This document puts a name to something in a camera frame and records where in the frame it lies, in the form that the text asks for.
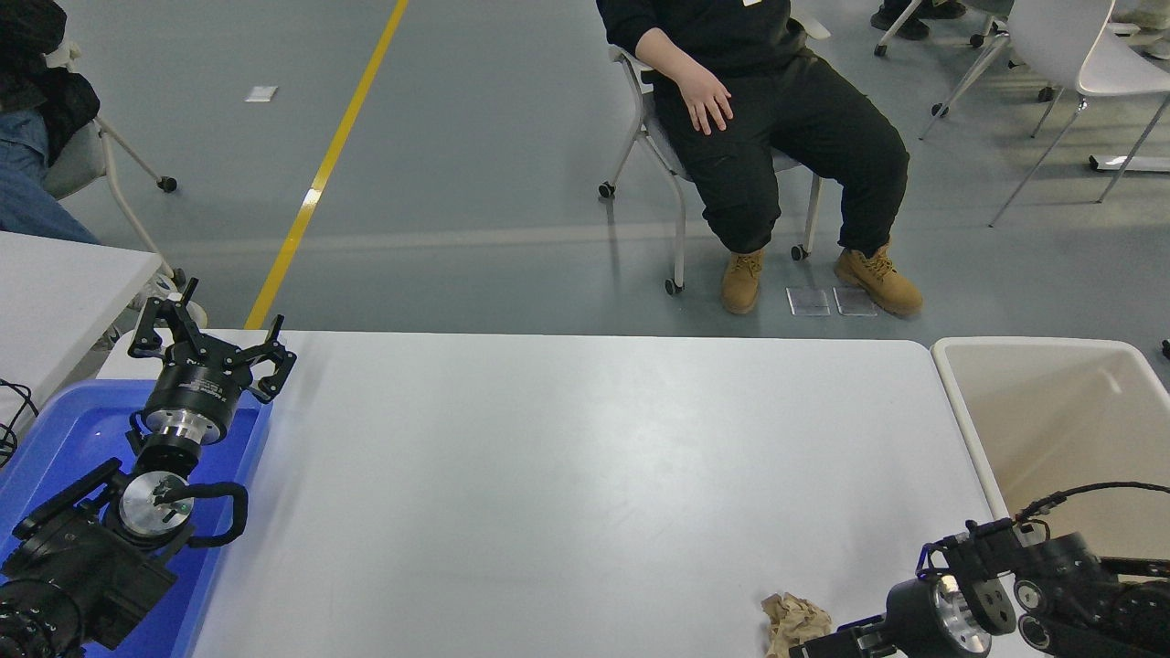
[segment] gray epoxy floor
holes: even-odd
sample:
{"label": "gray epoxy floor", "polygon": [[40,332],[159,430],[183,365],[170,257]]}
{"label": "gray epoxy floor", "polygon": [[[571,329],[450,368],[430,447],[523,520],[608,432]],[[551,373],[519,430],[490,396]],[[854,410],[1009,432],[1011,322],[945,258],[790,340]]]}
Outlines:
{"label": "gray epoxy floor", "polygon": [[[243,324],[393,9],[349,0],[62,2],[103,115],[179,179],[164,196],[122,158],[123,187],[165,255],[202,280],[216,327]],[[1170,176],[1128,176],[1103,205],[1089,153],[1124,152],[1157,101],[1093,103],[1002,225],[998,205],[1072,111],[1039,139],[1041,81],[1004,62],[916,139],[929,107],[973,61],[971,14],[923,43],[872,55],[874,2],[824,0],[814,49],[870,95],[911,152],[893,255],[922,288],[917,317],[793,317],[786,286],[832,274],[839,189],[826,185],[818,248],[789,259],[808,178],[782,177],[780,218],[755,314],[718,304],[725,254],[691,219],[687,289],[665,294],[673,193],[636,151],[618,199],[599,203],[633,109],[606,59],[593,2],[413,0],[274,303],[297,329],[909,338],[1170,337]],[[280,85],[246,104],[253,85]],[[1163,122],[1143,155],[1170,156]],[[140,245],[103,185],[67,200],[109,245]]]}

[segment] seated person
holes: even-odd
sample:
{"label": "seated person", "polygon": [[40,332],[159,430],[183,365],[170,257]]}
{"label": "seated person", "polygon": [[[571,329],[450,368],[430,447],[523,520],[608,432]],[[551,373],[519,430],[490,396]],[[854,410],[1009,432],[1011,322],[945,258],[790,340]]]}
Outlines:
{"label": "seated person", "polygon": [[[894,26],[897,16],[910,6],[910,0],[883,0],[878,13],[869,18],[869,25],[885,32]],[[897,28],[897,35],[910,41],[922,41],[930,36],[930,28],[923,19],[957,19],[966,14],[966,7],[958,0],[922,0],[910,19]]]}
{"label": "seated person", "polygon": [[897,130],[805,48],[789,0],[597,0],[611,43],[661,75],[654,102],[694,179],[703,218],[731,252],[723,307],[756,306],[764,246],[780,214],[772,148],[844,186],[834,272],[883,309],[922,295],[887,255],[909,155]]}
{"label": "seated person", "polygon": [[66,142],[98,109],[84,77],[44,66],[64,28],[53,0],[0,0],[0,231],[96,245],[42,187]]}

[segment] crumpled brown paper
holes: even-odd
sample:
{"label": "crumpled brown paper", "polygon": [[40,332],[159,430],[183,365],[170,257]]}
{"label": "crumpled brown paper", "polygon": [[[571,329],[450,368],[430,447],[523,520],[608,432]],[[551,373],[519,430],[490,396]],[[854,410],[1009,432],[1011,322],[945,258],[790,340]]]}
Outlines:
{"label": "crumpled brown paper", "polygon": [[789,658],[789,649],[833,631],[833,618],[815,603],[784,592],[759,602],[772,619],[768,628],[771,645],[765,658]]}

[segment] white table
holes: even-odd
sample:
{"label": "white table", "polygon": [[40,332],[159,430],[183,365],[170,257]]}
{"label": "white table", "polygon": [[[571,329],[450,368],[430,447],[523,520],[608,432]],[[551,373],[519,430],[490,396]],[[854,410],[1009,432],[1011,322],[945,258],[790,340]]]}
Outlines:
{"label": "white table", "polygon": [[[29,386],[42,405],[160,262],[151,253],[0,231],[0,377]],[[0,421],[20,402],[0,389]]]}
{"label": "white table", "polygon": [[[757,658],[765,596],[882,612],[924,542],[990,519],[914,343],[284,341],[200,658]],[[99,377],[153,378],[125,344]]]}

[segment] blue plastic tray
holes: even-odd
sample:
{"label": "blue plastic tray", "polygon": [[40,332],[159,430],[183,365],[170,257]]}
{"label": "blue plastic tray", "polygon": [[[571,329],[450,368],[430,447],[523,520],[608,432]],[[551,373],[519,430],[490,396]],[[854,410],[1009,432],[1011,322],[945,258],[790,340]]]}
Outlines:
{"label": "blue plastic tray", "polygon": [[[37,505],[71,485],[111,457],[129,472],[135,455],[126,441],[129,418],[146,403],[154,382],[91,379],[69,386],[46,405],[21,441],[13,460],[0,471],[0,561],[20,544],[12,536]],[[192,482],[234,481],[247,486],[267,438],[270,407],[250,395],[240,398],[227,437],[204,448]],[[232,525],[227,500],[201,500],[192,514],[197,535],[220,534]],[[90,643],[88,658],[185,658],[202,624],[222,548],[185,548],[167,563],[179,576],[166,596],[146,615],[117,651]]]}

